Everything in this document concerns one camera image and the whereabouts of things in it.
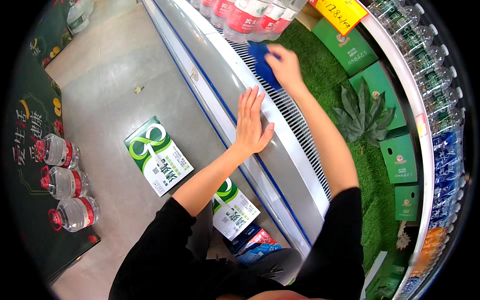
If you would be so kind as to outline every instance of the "artificial grass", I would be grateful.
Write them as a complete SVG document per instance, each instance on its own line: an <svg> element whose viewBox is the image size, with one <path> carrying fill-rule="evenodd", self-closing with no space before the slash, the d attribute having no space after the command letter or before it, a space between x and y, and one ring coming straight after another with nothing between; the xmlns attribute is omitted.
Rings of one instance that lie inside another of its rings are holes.
<svg viewBox="0 0 480 300"><path fill-rule="evenodd" d="M278 40L293 50L300 62L303 80L310 92L337 125L332 107L343 108L341 85L355 93L348 75L327 47L300 22L294 20ZM382 153L360 139L347 143L355 161L362 191L363 269L368 272L380 251L396 250L398 221L395 221L394 186L390 184Z"/></svg>

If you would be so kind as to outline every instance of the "refrigerated display cooler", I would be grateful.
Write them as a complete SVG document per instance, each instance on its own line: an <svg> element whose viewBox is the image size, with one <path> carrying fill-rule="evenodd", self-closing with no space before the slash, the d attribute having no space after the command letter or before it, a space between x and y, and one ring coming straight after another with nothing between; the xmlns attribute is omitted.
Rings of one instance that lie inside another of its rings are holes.
<svg viewBox="0 0 480 300"><path fill-rule="evenodd" d="M224 146L235 140L237 99L248 86L258 85L266 96L262 105L262 124L275 123L272 141L251 156L240 170L262 205L286 237L289 244L305 258L318 236L331 200L320 159L306 121L292 98L284 90L273 89L254 69L255 59L248 54L248 42L234 43L223 37L223 29L212 25L187 0L142 0L153 24L169 50L180 73L198 104L211 122ZM371 1L362 1L367 9ZM434 43L446 45L449 55L443 66L454 66L452 88L460 87L457 107L463 112L463 165L465 186L456 205L456 220L450 219L438 240L438 249L429 253L426 265L408 267L393 296L394 299L420 297L448 260L466 223L474 197L478 172L478 125L475 99L468 73L451 33L434 7L418 0L424 10L420 25L434 24L438 31ZM415 5L413 0L408 5ZM420 255L426 237L431 236L432 205L435 188L435 157L432 124L417 86L417 81L403 53L391 34L370 12L361 26L384 53L408 99L418 135L420 185L418 238L414 253Z"/></svg>

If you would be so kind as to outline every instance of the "right hand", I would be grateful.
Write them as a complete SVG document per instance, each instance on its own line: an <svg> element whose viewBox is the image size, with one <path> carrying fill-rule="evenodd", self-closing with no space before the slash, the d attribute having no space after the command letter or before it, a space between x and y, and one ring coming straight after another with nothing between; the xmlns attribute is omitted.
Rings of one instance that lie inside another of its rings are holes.
<svg viewBox="0 0 480 300"><path fill-rule="evenodd" d="M272 68L278 83L292 96L292 93L306 88L300 73L300 64L297 55L282 45L267 45L270 53L265 54L265 61Z"/></svg>

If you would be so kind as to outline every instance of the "shelf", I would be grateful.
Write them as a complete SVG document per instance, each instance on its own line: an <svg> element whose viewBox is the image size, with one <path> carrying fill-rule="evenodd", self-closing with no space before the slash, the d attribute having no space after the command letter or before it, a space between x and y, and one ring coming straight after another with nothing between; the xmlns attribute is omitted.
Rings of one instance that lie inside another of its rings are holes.
<svg viewBox="0 0 480 300"><path fill-rule="evenodd" d="M370 32L372 37L378 43L383 50L388 60L392 64L402 86L407 95L408 102L412 109L412 113L415 117L415 123L419 132L420 150L423 163L423 207L421 213L419 235L417 243L415 244L414 252L420 252L425 236L427 234L428 225L430 221L430 215L432 213L433 204L433 186L434 186L434 159L433 159L433 145L432 135L430 132L430 125L428 124L428 118L426 118L427 112L423 104L423 99L420 94L420 90L417 87L417 83L413 78L410 68L407 62L403 58L400 50L396 46L395 42L378 20L371 14L368 14L361 20L362 25ZM393 299L397 299L398 294L405 286L407 279L410 277L413 269L408 267L407 272L402 279L400 286L398 287Z"/></svg>

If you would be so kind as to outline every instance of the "green and white box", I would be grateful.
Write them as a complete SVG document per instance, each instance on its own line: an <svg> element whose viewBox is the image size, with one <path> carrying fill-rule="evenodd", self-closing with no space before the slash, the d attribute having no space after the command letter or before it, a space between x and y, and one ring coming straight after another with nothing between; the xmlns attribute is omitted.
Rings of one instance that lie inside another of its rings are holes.
<svg viewBox="0 0 480 300"><path fill-rule="evenodd" d="M260 214L237 186L227 178L212 198L213 226L233 240Z"/></svg>
<svg viewBox="0 0 480 300"><path fill-rule="evenodd" d="M123 140L130 155L158 196L193 171L156 116Z"/></svg>

